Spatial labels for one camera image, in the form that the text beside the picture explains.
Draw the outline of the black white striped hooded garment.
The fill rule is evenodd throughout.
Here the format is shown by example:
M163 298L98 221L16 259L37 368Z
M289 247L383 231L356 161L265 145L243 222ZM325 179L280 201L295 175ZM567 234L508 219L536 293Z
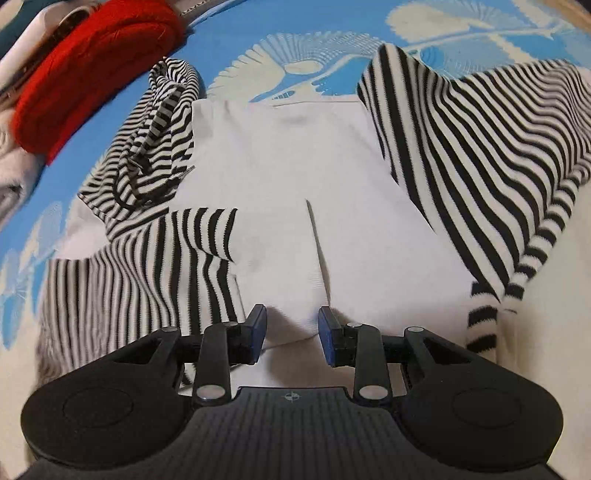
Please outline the black white striped hooded garment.
M38 380L259 303L270 348L315 340L327 305L495 360L589 177L590 73L565 60L448 79L385 44L354 95L266 104L162 60L47 267Z

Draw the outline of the folded white towel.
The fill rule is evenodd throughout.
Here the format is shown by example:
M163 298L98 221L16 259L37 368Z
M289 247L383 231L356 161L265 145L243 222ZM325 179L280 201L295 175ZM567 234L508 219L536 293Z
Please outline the folded white towel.
M28 200L44 168L42 156L25 151L14 139L10 127L13 114L13 109L1 112L1 228Z

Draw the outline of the blue white patterned bed cover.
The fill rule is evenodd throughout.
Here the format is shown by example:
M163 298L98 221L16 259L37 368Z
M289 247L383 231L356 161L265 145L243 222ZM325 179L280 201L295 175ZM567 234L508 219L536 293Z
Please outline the blue white patterned bed cover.
M209 96L242 101L345 95L379 44L449 77L534 59L590 63L590 19L566 2L230 1L200 16L179 54ZM35 319L47 261L91 166L147 85L140 77L91 119L1 234L1 463L27 465L19 428L33 383Z

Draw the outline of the red knitted garment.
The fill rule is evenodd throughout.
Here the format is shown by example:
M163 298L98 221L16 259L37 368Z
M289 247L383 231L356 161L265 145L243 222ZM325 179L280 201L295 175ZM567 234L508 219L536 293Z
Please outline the red knitted garment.
M74 133L119 90L184 41L166 1L108 1L43 60L11 120L16 143L51 164Z

